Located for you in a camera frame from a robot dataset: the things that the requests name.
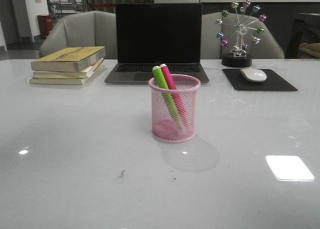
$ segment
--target green marker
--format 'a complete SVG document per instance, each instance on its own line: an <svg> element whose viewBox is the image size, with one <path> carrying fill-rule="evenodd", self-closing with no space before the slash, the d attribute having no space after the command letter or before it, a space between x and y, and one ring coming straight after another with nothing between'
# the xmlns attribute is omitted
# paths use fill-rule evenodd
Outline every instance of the green marker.
<svg viewBox="0 0 320 229"><path fill-rule="evenodd" d="M166 82L165 76L162 73L162 70L159 66L154 66L152 68L152 72L154 75L154 78L156 82L158 83L160 88L163 89L169 89L168 84ZM182 129L183 131L185 130L184 124L181 120L178 108L176 106L176 103L174 101L174 98L171 93L162 93L163 99L166 103L166 106L168 107L168 110L170 112L171 117L175 120L177 126Z"/></svg>

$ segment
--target book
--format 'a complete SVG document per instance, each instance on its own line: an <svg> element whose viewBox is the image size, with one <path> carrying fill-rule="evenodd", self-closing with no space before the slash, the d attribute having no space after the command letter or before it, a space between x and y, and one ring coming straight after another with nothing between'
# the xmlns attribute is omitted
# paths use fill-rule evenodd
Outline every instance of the book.
<svg viewBox="0 0 320 229"><path fill-rule="evenodd" d="M61 72L61 71L45 71L36 70L33 72L34 78L89 78L95 73L97 67L103 62L103 58L99 59L95 64L88 66L81 71Z"/></svg>
<svg viewBox="0 0 320 229"><path fill-rule="evenodd" d="M88 75L85 78L72 78L72 77L61 77L61 78L35 78L32 77L29 79L30 84L41 84L41 85L83 85L87 82L102 66L103 59L99 60L94 66L95 70L93 73Z"/></svg>
<svg viewBox="0 0 320 229"><path fill-rule="evenodd" d="M79 72L106 56L104 46L67 47L31 62L34 71Z"/></svg>

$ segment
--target computer mouse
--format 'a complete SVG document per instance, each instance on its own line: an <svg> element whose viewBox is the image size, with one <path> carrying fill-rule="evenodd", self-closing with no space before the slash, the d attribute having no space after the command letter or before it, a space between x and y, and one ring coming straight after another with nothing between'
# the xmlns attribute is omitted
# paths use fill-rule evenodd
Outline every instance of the computer mouse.
<svg viewBox="0 0 320 229"><path fill-rule="evenodd" d="M267 79L267 75L263 70L254 69L254 68L244 68L240 69L242 76L252 83L264 82Z"/></svg>

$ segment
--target pen holder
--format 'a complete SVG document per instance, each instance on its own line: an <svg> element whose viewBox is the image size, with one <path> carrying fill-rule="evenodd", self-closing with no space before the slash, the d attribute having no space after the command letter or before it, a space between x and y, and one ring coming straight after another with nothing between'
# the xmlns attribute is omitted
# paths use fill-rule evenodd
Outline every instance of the pen holder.
<svg viewBox="0 0 320 229"><path fill-rule="evenodd" d="M189 75L172 74L176 89L158 87L155 78L151 87L152 133L166 142L178 143L196 133L197 89L200 81Z"/></svg>

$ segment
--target ornament base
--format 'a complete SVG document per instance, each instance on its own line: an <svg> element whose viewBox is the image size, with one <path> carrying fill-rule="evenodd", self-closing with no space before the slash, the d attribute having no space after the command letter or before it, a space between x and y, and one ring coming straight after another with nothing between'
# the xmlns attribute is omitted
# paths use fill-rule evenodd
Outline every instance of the ornament base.
<svg viewBox="0 0 320 229"><path fill-rule="evenodd" d="M222 65L233 68L247 68L252 65L251 55L246 57L234 57L233 53L226 53L222 55Z"/></svg>

